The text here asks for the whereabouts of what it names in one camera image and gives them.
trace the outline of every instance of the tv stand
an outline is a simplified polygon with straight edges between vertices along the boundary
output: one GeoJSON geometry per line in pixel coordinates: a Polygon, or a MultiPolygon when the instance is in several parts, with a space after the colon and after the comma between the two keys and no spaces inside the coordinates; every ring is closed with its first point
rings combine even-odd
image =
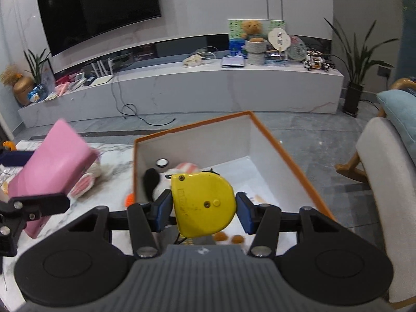
{"type": "Polygon", "coordinates": [[[286,67],[221,68],[220,60],[184,68],[167,63],[116,73],[98,86],[80,87],[56,99],[19,110],[26,127],[120,116],[120,104],[136,105],[140,114],[291,111],[335,113],[344,76],[335,69],[307,71],[301,63],[286,67]]]}

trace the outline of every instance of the gold vase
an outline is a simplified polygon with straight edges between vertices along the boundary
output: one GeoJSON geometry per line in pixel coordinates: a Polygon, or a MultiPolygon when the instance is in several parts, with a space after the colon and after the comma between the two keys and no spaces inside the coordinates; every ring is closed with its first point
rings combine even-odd
{"type": "Polygon", "coordinates": [[[13,93],[20,104],[27,106],[30,102],[28,100],[28,93],[34,88],[34,82],[30,77],[22,77],[13,86],[13,93]]]}

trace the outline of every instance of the black cable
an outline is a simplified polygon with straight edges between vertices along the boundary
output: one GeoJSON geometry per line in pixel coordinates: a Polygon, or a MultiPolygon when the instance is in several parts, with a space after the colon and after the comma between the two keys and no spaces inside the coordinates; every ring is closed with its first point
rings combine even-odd
{"type": "Polygon", "coordinates": [[[152,123],[149,123],[148,121],[146,121],[145,119],[143,119],[142,117],[140,117],[139,116],[139,112],[138,112],[138,110],[137,110],[137,107],[134,105],[134,104],[132,104],[132,103],[126,103],[124,100],[123,100],[123,92],[122,92],[122,89],[121,89],[121,85],[120,85],[120,81],[119,81],[119,76],[118,75],[114,75],[114,77],[113,77],[113,79],[111,80],[111,93],[112,93],[112,95],[113,95],[113,98],[114,98],[114,101],[116,102],[116,109],[117,109],[117,111],[126,119],[127,118],[127,116],[136,116],[138,119],[141,119],[144,123],[146,123],[147,125],[149,125],[149,126],[154,126],[154,127],[162,127],[162,126],[167,126],[168,124],[171,124],[173,121],[175,121],[176,119],[173,119],[172,121],[170,121],[170,122],[168,122],[168,123],[164,123],[164,124],[152,124],[152,123]],[[120,100],[121,100],[121,102],[122,102],[122,104],[123,104],[123,106],[121,107],[121,109],[119,109],[119,104],[117,103],[117,97],[116,97],[116,95],[115,95],[115,93],[114,93],[114,89],[113,89],[113,87],[114,87],[114,85],[113,85],[113,79],[115,79],[115,78],[117,78],[117,85],[119,86],[119,92],[120,92],[120,100]],[[131,114],[128,114],[128,113],[126,113],[126,112],[124,112],[123,110],[124,110],[124,108],[127,108],[127,109],[129,109],[129,110],[131,110],[132,111],[132,113],[131,114]]]}
{"type": "Polygon", "coordinates": [[[182,239],[181,241],[177,242],[176,244],[182,244],[185,240],[187,240],[188,238],[185,237],[184,239],[182,239]]]}
{"type": "Polygon", "coordinates": [[[360,101],[364,101],[364,102],[369,102],[369,103],[371,103],[373,106],[375,106],[376,107],[376,109],[378,110],[378,111],[380,111],[380,109],[373,103],[373,102],[371,102],[371,101],[369,101],[369,100],[360,100],[360,101]]]}
{"type": "Polygon", "coordinates": [[[179,240],[179,237],[180,237],[180,233],[178,233],[178,236],[176,237],[176,241],[174,242],[174,244],[175,244],[175,245],[181,244],[181,243],[183,243],[185,240],[187,240],[187,239],[188,239],[187,237],[185,237],[185,238],[183,238],[182,240],[179,240]]]}

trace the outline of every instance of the small orange ball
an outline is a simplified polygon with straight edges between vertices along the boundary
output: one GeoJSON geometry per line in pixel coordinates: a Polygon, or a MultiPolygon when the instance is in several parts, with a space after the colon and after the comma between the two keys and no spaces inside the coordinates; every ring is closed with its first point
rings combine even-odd
{"type": "Polygon", "coordinates": [[[225,232],[217,232],[216,234],[213,234],[212,238],[215,242],[223,242],[225,240],[228,240],[228,236],[225,232]]]}
{"type": "Polygon", "coordinates": [[[124,200],[124,206],[129,207],[130,205],[134,204],[136,201],[134,200],[134,194],[130,194],[124,200]]]}
{"type": "Polygon", "coordinates": [[[244,237],[241,235],[235,235],[231,239],[232,244],[242,244],[244,243],[244,237]]]}

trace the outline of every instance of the teddy bear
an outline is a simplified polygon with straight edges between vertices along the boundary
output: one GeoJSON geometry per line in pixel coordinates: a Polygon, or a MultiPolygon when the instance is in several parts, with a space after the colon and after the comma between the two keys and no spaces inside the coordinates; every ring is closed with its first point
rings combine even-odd
{"type": "Polygon", "coordinates": [[[258,20],[244,20],[241,24],[244,33],[241,37],[250,42],[263,42],[267,35],[262,34],[263,26],[258,20]]]}

